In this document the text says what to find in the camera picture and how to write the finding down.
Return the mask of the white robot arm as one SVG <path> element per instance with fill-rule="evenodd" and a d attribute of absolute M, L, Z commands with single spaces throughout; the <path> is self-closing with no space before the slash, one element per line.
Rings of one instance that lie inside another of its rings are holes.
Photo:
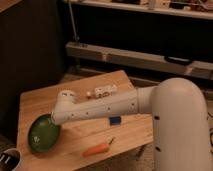
<path fill-rule="evenodd" d="M 150 113 L 155 171 L 213 171 L 208 109 L 200 88 L 183 78 L 124 93 L 74 102 L 71 91 L 58 94 L 51 119 L 69 121 Z"/>

